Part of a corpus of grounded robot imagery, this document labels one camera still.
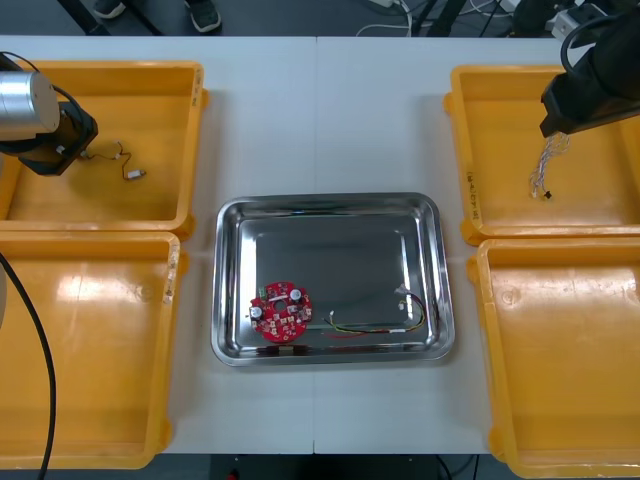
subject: stainless steel tray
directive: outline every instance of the stainless steel tray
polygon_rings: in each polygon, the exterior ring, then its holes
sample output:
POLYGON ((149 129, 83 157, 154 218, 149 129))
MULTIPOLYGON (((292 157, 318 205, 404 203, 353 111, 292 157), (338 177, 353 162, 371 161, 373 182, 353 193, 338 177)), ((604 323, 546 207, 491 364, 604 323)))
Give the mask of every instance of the stainless steel tray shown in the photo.
POLYGON ((455 333, 438 209, 417 193, 239 198, 218 214, 211 343, 224 363, 284 365, 437 359, 455 333), (313 301, 307 331, 287 345, 251 327, 257 289, 290 281, 313 301), (402 328, 405 284, 430 306, 413 332, 335 339, 323 321, 350 328, 402 328))

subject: wire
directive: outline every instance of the wire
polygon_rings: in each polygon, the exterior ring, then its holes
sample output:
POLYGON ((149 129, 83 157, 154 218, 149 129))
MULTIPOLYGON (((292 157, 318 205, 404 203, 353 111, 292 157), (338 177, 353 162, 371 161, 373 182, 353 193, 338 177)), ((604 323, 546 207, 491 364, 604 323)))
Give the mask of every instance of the wire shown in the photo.
MULTIPOLYGON (((418 3, 415 7, 411 8, 411 9, 409 10, 409 12, 411 12, 411 13, 415 12, 416 10, 418 10, 420 7, 422 7, 422 6, 423 6, 425 3, 427 3, 428 1, 429 1, 429 0, 424 0, 423 2, 418 3)), ((368 7, 367 7, 367 10, 371 10, 371 11, 373 11, 373 12, 377 13, 378 15, 382 15, 383 17, 404 17, 404 16, 406 16, 406 14, 407 14, 406 12, 402 12, 402 13, 386 13, 386 12, 380 12, 380 11, 378 11, 377 9, 375 9, 375 10, 374 10, 374 9, 372 9, 372 8, 368 8, 368 7)))
POLYGON ((411 36, 411 27, 413 25, 413 15, 411 15, 411 10, 409 9, 409 6, 406 4, 406 2, 404 0, 396 0, 395 3, 397 5, 400 5, 400 7, 402 7, 402 9, 407 14, 407 37, 410 37, 411 36))
MULTIPOLYGON (((476 5, 475 3, 473 3, 473 0, 469 0, 469 5, 471 5, 471 10, 484 15, 485 17, 488 17, 489 15, 491 15, 489 12, 483 12, 482 10, 480 10, 482 7, 486 7, 487 5, 491 5, 493 2, 495 2, 496 0, 491 0, 489 2, 485 2, 482 5, 476 5)), ((505 18, 505 17, 510 17, 511 14, 510 13, 498 13, 496 15, 494 15, 494 18, 505 18)))
POLYGON ((120 151, 116 153, 113 157, 107 157, 106 155, 102 155, 100 153, 94 153, 93 155, 85 155, 84 158, 86 158, 87 160, 91 160, 92 158, 100 157, 100 158, 104 158, 105 160, 118 160, 120 157, 126 157, 124 159, 124 162, 122 162, 122 179, 129 181, 130 178, 127 177, 127 173, 125 172, 124 169, 127 166, 127 163, 129 163, 129 160, 131 160, 131 157, 133 157, 133 154, 131 152, 125 152, 124 147, 122 146, 122 143, 120 143, 119 140, 116 140, 115 143, 117 143, 120 146, 120 151))
POLYGON ((447 480, 453 480, 453 477, 451 476, 451 472, 449 471, 449 467, 447 467, 447 464, 444 463, 444 460, 442 460, 442 457, 440 457, 440 455, 436 455, 436 460, 438 460, 438 463, 440 464, 444 472, 447 474, 447 480))
POLYGON ((422 24, 427 20, 427 17, 431 13, 431 10, 433 10, 433 7, 435 7, 437 2, 438 0, 429 0, 424 6, 422 11, 420 12, 420 15, 418 15, 418 20, 413 24, 413 27, 411 29, 412 37, 418 36, 418 34, 420 33, 420 28, 422 28, 422 24))
POLYGON ((356 33, 356 37, 359 37, 360 34, 366 30, 369 30, 370 28, 402 28, 402 29, 406 29, 407 30, 407 37, 411 36, 411 26, 413 25, 413 16, 411 15, 411 10, 409 9, 409 6, 406 4, 406 2, 404 0, 396 0, 395 5, 399 5, 400 7, 402 7, 402 9, 405 11, 405 15, 407 16, 407 25, 385 25, 385 24, 380 24, 380 23, 374 23, 371 25, 366 25, 364 27, 362 27, 360 30, 358 30, 358 33, 356 33))
MULTIPOLYGON (((400 16, 406 16, 408 14, 411 14, 412 12, 415 12, 418 8, 420 8, 421 6, 423 6, 424 4, 426 4, 429 0, 426 0, 424 2, 421 2, 420 4, 416 5, 415 7, 406 10, 405 9, 405 13, 394 13, 394 14, 387 14, 387 13, 380 13, 380 12, 376 12, 379 15, 383 15, 385 17, 400 17, 400 16)), ((471 3, 473 6, 471 8, 468 8, 467 10, 463 10, 462 12, 460 12, 460 14, 458 15, 458 17, 462 17, 462 16, 467 16, 467 15, 474 15, 474 14, 478 14, 481 13, 482 15, 488 16, 490 15, 490 13, 487 12, 483 12, 482 10, 480 10, 483 7, 486 7, 487 5, 491 5, 492 3, 494 3, 496 0, 487 0, 483 3, 480 3, 479 5, 475 5, 473 3, 471 3)), ((495 15, 496 18, 500 18, 500 17, 510 17, 511 14, 499 14, 499 15, 495 15)), ((420 25, 420 27, 417 27, 417 21, 413 22, 413 17, 412 17, 412 33, 414 35, 416 35, 417 33, 420 32, 420 30, 422 30, 423 28, 427 28, 430 27, 433 22, 434 22, 434 18, 426 18, 423 22, 422 25, 420 25)), ((362 27, 360 30, 358 30, 358 33, 356 33, 356 37, 359 37, 362 33, 364 33, 366 30, 369 30, 370 28, 391 28, 391 29, 405 29, 407 28, 404 25, 388 25, 388 24, 383 24, 383 23, 373 23, 371 25, 366 25, 364 27, 362 27)))
MULTIPOLYGON (((425 23, 422 28, 428 27, 430 26, 430 23, 425 23)), ((382 23, 373 23, 371 25, 366 25, 364 27, 362 27, 360 30, 358 30, 358 33, 356 33, 356 37, 359 37, 360 34, 366 30, 369 30, 370 28, 393 28, 393 29, 402 29, 402 30, 406 30, 407 26, 406 25, 385 25, 382 23)))
POLYGON ((583 30, 587 30, 590 28, 594 28, 600 25, 604 25, 609 22, 613 22, 619 18, 619 15, 613 17, 599 17, 594 20, 590 20, 586 23, 583 23, 577 28, 574 28, 569 35, 562 42, 562 47, 560 47, 560 61, 562 62, 562 66, 567 71, 567 73, 575 74, 576 71, 573 69, 573 65, 569 61, 569 48, 573 43, 573 40, 578 36, 580 32, 583 30))
POLYGON ((21 55, 18 55, 17 53, 13 53, 13 52, 7 52, 7 51, 2 51, 0 52, 0 55, 10 55, 12 57, 15 58, 19 58, 20 60, 22 60, 23 62, 25 62, 27 65, 29 65, 31 68, 33 68, 36 72, 40 73, 40 70, 38 69, 38 67, 36 67, 33 63, 31 63, 29 60, 27 60, 26 58, 24 58, 21 55))
POLYGON ((480 455, 476 455, 476 465, 473 467, 473 480, 478 476, 478 464, 480 463, 480 455))
POLYGON ((547 174, 547 165, 549 164, 549 160, 558 155, 563 155, 569 150, 570 138, 568 135, 564 133, 556 133, 547 138, 544 149, 542 150, 542 154, 540 155, 540 159, 538 160, 538 165, 529 175, 529 185, 531 187, 531 196, 533 198, 538 197, 538 193, 540 193, 541 197, 545 197, 547 199, 551 198, 551 192, 547 190, 547 187, 544 184, 544 179, 547 174))
MULTIPOLYGON (((358 334, 373 334, 373 333, 409 333, 412 332, 414 330, 417 330, 418 328, 422 327, 426 321, 427 321, 427 309, 424 306, 424 303, 422 303, 422 300, 420 300, 420 298, 414 294, 411 293, 409 290, 407 290, 407 288, 404 285, 400 285, 400 287, 398 287, 395 290, 395 293, 398 295, 408 295, 411 300, 415 303, 417 303, 420 306, 420 320, 418 321, 417 324, 413 325, 412 327, 409 328, 394 328, 394 329, 390 329, 390 328, 376 328, 376 329, 372 329, 372 330, 359 330, 359 329, 355 329, 355 328, 348 328, 348 327, 344 327, 342 325, 337 325, 335 323, 335 321, 333 320, 333 314, 334 312, 331 311, 329 312, 329 320, 327 320, 326 318, 323 318, 322 320, 331 325, 333 327, 333 329, 337 332, 342 332, 342 333, 358 333, 358 334)), ((400 302, 399 306, 403 306, 406 305, 406 302, 403 300, 400 302)))
POLYGON ((493 10, 491 11, 491 15, 489 15, 489 19, 487 20, 487 23, 484 24, 484 28, 480 32, 480 35, 478 35, 479 37, 483 37, 485 32, 487 31, 487 28, 489 28, 489 24, 491 23, 491 20, 493 20, 493 17, 495 16, 496 12, 498 11, 498 8, 500 8, 500 3, 502 3, 502 0, 498 0, 496 2, 495 7, 493 7, 493 10))
POLYGON ((2 268, 4 268, 4 271, 7 273, 7 277, 9 277, 11 283, 13 283, 14 287, 18 291, 20 298, 22 298, 24 306, 27 307, 29 315, 31 315, 33 325, 36 327, 38 338, 40 339, 40 344, 42 345, 42 353, 44 354, 44 360, 47 364, 47 372, 49 374, 49 431, 47 433, 47 444, 45 446, 44 455, 42 457, 42 465, 37 477, 38 480, 43 480, 45 475, 47 474, 47 468, 49 467, 49 459, 51 458, 51 450, 53 449, 53 437, 56 430, 56 372, 53 367, 53 356, 51 355, 51 349, 49 348, 47 335, 44 331, 44 327, 42 326, 42 322, 40 321, 40 317, 38 316, 38 312, 36 312, 36 309, 33 306, 33 303, 31 302, 27 291, 22 285, 22 282, 16 275, 16 272, 13 270, 13 268, 11 268, 11 265, 1 253, 0 263, 2 264, 2 268))

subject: white cable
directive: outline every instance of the white cable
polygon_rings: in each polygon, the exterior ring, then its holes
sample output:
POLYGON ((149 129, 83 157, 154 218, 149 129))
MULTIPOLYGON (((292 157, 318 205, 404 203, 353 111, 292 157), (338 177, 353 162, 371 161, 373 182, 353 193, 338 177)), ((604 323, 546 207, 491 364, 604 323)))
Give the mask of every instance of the white cable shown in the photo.
MULTIPOLYGON (((484 2, 481 3, 480 5, 476 5, 475 3, 473 3, 473 0, 469 0, 469 4, 471 5, 471 8, 469 10, 467 10, 466 12, 460 12, 460 14, 462 15, 463 13, 470 13, 470 12, 478 12, 481 15, 484 15, 485 17, 490 17, 491 14, 488 12, 484 12, 482 10, 480 10, 482 7, 486 7, 488 5, 491 5, 492 3, 495 3, 497 0, 490 0, 488 2, 484 2)), ((495 13, 493 15, 493 18, 505 18, 505 17, 510 17, 511 14, 510 13, 495 13)))
MULTIPOLYGON (((425 22, 422 24, 422 28, 430 27, 431 24, 432 22, 425 22)), ((362 27, 360 30, 358 30, 358 33, 356 33, 356 37, 359 37, 362 32, 364 32, 365 30, 369 30, 370 28, 397 28, 397 29, 406 30, 407 27, 404 25, 384 25, 381 23, 374 23, 373 25, 367 25, 365 27, 362 27)))
POLYGON ((362 32, 364 32, 365 30, 369 30, 370 28, 402 28, 402 29, 406 29, 407 30, 407 35, 406 36, 410 37, 411 36, 411 27, 413 26, 413 15, 411 15, 411 9, 409 8, 409 6, 406 4, 406 2, 404 0, 396 0, 394 3, 396 5, 400 5, 400 7, 402 7, 402 9, 407 14, 407 26, 404 26, 404 25, 384 25, 384 24, 380 24, 380 23, 374 23, 372 25, 366 25, 366 26, 362 27, 360 30, 358 30, 358 33, 356 33, 356 37, 359 37, 362 32))
POLYGON ((411 15, 411 9, 404 0, 396 0, 396 5, 400 5, 407 14, 407 37, 411 36, 411 27, 413 26, 413 15, 411 15))

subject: capacitor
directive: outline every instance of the capacitor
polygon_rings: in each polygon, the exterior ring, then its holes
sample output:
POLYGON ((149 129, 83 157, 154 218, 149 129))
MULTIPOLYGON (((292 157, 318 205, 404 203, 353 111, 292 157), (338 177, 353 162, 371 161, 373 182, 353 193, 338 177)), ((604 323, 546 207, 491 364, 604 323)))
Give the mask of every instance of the capacitor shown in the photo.
POLYGON ((251 307, 249 309, 249 315, 256 320, 262 317, 262 309, 260 307, 251 307))
POLYGON ((297 288, 294 288, 293 290, 291 290, 291 292, 289 292, 289 298, 294 302, 299 302, 302 298, 302 292, 297 288))

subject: small connector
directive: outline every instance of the small connector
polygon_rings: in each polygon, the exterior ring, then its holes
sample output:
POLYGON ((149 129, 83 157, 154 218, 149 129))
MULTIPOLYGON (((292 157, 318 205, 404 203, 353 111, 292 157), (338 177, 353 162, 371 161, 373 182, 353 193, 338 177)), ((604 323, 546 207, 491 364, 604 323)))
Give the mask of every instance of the small connector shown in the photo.
POLYGON ((411 292, 407 289, 407 287, 404 286, 403 283, 394 290, 394 293, 397 293, 398 295, 408 295, 411 292))
POLYGON ((136 180, 142 178, 147 174, 144 170, 131 170, 127 172, 127 180, 136 180))

